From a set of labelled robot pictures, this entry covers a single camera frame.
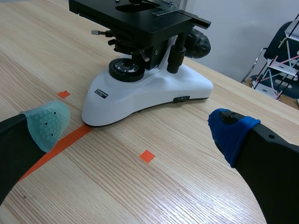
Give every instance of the wood grain surface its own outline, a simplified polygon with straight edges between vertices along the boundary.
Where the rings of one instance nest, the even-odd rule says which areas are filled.
[[[91,81],[119,55],[68,11],[63,0],[0,3],[0,120],[50,100],[71,123]],[[206,101],[159,106],[92,130],[18,183],[0,207],[1,224],[263,224],[241,176],[215,147],[207,125],[217,108],[258,118],[299,144],[298,111],[189,59],[209,78]],[[65,99],[57,93],[67,90]],[[149,163],[139,156],[149,150]]]

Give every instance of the microscope stage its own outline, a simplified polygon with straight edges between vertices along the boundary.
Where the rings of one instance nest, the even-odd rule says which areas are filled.
[[[149,7],[149,9],[132,12],[137,6],[133,6],[129,0],[121,0],[119,3],[114,0],[69,0],[71,12],[111,30],[121,29],[136,43],[143,46],[153,46],[192,29],[194,19],[201,21],[203,26],[209,26],[208,21],[195,15],[191,17],[191,14],[182,10],[155,16],[153,12],[161,9],[146,1],[143,1],[143,4],[147,5],[144,8]]]

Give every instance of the chair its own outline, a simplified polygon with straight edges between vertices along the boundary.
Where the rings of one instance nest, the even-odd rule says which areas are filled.
[[[292,23],[292,21],[285,23],[284,25],[282,25],[282,27],[278,30],[278,32],[275,34],[274,38],[272,39],[270,45],[267,48],[262,48],[256,58],[256,61],[253,63],[251,69],[249,70],[249,72],[246,74],[246,76],[242,79],[241,83],[245,82],[245,80],[247,79],[247,77],[250,75],[250,73],[252,72],[252,70],[254,69],[254,67],[256,66],[256,63],[258,61],[258,59],[260,58],[260,56],[262,55],[262,52],[265,50],[264,53],[264,58],[265,59],[273,59],[273,57],[275,57],[275,53],[277,51],[277,48],[280,46],[281,42],[283,41],[283,39],[285,38],[285,30],[289,27],[289,25]]]

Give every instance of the orange tape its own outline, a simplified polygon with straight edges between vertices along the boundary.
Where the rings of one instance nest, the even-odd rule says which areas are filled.
[[[25,173],[25,175],[19,180],[23,180],[26,176],[40,168],[42,165],[44,165],[49,160],[53,159],[55,156],[57,156],[59,153],[64,151],[66,148],[71,146],[73,143],[81,139],[83,136],[88,134],[91,130],[93,130],[92,127],[89,127],[87,125],[82,125],[72,133],[65,136],[63,139],[59,140],[58,143],[55,145],[55,147],[46,155],[44,155],[33,167],[30,168],[30,170]]]
[[[68,97],[70,93],[68,91],[63,91],[63,92],[59,92],[57,95],[64,99]]]
[[[145,152],[142,153],[139,157],[146,163],[149,163],[150,161],[152,161],[155,158],[155,155],[153,153],[151,153],[149,150],[145,150]]]

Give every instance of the white wall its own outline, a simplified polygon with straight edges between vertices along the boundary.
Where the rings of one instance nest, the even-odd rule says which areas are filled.
[[[199,29],[208,36],[211,53],[196,61],[241,81],[259,50],[269,45],[280,26],[295,19],[299,0],[188,0],[186,11],[212,22],[208,30]]]

